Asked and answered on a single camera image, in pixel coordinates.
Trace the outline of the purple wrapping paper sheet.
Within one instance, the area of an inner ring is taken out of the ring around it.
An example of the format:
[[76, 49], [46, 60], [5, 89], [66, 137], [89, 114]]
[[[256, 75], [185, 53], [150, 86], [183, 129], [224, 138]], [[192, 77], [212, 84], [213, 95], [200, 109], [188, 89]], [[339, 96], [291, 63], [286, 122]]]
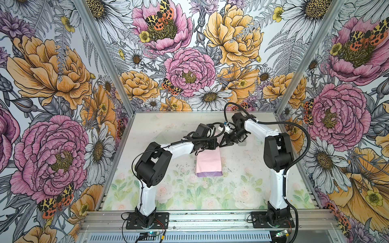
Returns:
[[223, 175], [219, 147], [215, 150], [205, 150], [198, 153], [196, 175], [198, 177], [219, 177]]

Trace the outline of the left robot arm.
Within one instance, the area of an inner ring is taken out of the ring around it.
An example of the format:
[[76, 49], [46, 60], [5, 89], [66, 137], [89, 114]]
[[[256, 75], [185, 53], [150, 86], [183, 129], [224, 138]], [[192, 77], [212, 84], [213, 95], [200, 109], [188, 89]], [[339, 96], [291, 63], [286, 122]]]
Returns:
[[133, 169], [140, 188], [135, 208], [135, 224], [150, 228], [156, 220], [156, 189], [164, 179], [171, 160], [205, 150], [215, 150], [217, 147], [215, 137], [182, 139], [163, 145], [150, 143], [145, 152], [138, 156], [139, 160]]

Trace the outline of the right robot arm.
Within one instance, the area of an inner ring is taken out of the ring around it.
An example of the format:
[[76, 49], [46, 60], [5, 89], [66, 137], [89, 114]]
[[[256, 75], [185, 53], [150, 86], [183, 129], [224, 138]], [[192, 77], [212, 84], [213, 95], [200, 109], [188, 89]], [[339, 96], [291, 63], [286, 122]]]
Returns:
[[267, 211], [251, 212], [249, 218], [254, 228], [290, 227], [297, 224], [297, 216], [292, 217], [292, 207], [287, 200], [288, 169], [294, 161], [290, 137], [272, 129], [276, 122], [261, 122], [256, 119], [238, 118], [234, 123], [224, 122], [225, 132], [221, 147], [232, 146], [243, 142], [248, 135], [254, 135], [264, 141], [263, 160], [270, 169], [270, 198]]

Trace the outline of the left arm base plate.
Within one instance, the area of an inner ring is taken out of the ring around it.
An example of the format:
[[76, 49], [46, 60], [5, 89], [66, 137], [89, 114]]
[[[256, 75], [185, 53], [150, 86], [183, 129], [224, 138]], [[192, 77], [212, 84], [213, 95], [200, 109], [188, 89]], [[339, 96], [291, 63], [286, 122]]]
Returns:
[[125, 228], [127, 230], [141, 229], [167, 229], [169, 225], [169, 213], [154, 212], [149, 216], [144, 216], [141, 213], [132, 212], [126, 218]]

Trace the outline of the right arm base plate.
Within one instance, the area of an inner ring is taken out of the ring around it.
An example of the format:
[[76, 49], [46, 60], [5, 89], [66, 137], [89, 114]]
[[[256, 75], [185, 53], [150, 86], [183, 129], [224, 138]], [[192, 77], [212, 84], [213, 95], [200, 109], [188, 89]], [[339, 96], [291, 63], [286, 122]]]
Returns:
[[271, 212], [252, 212], [249, 216], [253, 228], [294, 228], [291, 214], [278, 216]]

